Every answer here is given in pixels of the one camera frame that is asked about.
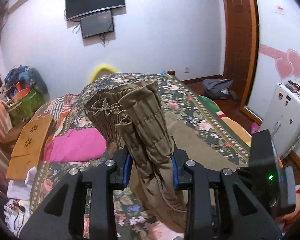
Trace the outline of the person's right hand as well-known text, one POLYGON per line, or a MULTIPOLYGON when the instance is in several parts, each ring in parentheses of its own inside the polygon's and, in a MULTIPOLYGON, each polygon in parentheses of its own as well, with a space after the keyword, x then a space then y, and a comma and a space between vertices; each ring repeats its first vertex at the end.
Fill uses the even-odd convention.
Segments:
POLYGON ((300 217, 300 185, 296 186, 296 205, 292 213, 277 217, 275 220, 282 233, 285 233, 300 217))

